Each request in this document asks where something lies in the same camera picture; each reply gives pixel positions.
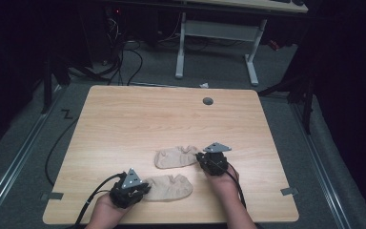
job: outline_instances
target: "beige cloth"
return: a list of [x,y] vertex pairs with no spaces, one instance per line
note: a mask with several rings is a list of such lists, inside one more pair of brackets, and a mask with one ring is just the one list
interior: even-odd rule
[[197,162],[195,154],[199,151],[194,146],[176,146],[170,149],[159,150],[154,159],[155,166],[159,169],[184,167]]
[[149,183],[151,187],[144,199],[151,201],[177,200],[189,196],[193,191],[192,184],[182,175],[150,177],[144,182]]

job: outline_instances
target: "tape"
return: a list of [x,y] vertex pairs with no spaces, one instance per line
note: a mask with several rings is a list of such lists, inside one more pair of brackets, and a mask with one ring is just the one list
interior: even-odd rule
[[298,189],[296,189],[296,188],[286,188],[286,189],[281,189],[280,190],[281,191],[281,194],[283,195],[283,196],[287,196],[287,195],[293,195],[293,196],[295,196],[295,195],[297,195],[299,192],[298,192]]
[[43,195],[41,195],[40,199],[43,200],[43,201],[47,201],[49,199],[59,199],[59,200],[61,200],[63,196],[64,196],[63,193],[50,193],[50,194],[44,193]]

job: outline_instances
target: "human hand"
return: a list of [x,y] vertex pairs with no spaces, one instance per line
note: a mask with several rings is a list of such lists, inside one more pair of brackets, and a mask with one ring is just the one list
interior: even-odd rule
[[[239,181],[239,174],[234,170],[231,164],[228,165],[227,172],[230,173],[235,180]],[[207,172],[204,172],[204,174],[220,200],[238,198],[236,183],[229,175],[224,173],[221,176],[211,176]]]
[[127,214],[133,205],[124,209],[112,204],[109,193],[97,199],[86,229],[112,229]]

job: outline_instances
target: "tan fabric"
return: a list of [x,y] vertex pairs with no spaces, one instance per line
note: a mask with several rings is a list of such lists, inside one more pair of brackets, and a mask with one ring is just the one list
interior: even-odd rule
[[177,200],[187,197],[193,191],[189,180],[182,175],[150,177],[144,182],[149,183],[151,187],[150,192],[144,195],[144,199],[151,201]]
[[156,152],[154,159],[155,166],[159,169],[170,169],[184,167],[197,162],[195,154],[199,151],[194,146],[176,146]]

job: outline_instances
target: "table top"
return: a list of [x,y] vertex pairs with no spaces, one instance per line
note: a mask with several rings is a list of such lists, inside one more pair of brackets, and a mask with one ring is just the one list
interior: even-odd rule
[[286,12],[308,12],[308,8],[297,6],[293,2],[282,3],[271,0],[186,0],[187,2],[217,4],[231,7],[253,8],[259,10],[279,10]]
[[[205,97],[213,104],[205,105]],[[43,221],[74,223],[103,180],[132,167],[141,179],[181,174],[193,192],[177,201],[142,200],[121,223],[225,222],[198,163],[163,170],[153,163],[157,150],[188,145],[203,149],[213,142],[232,148],[224,155],[240,174],[254,221],[298,219],[294,198],[280,192],[289,184],[255,91],[93,86],[53,188],[64,196],[49,200]],[[109,182],[103,190],[112,186]],[[89,222],[95,200],[83,223]]]

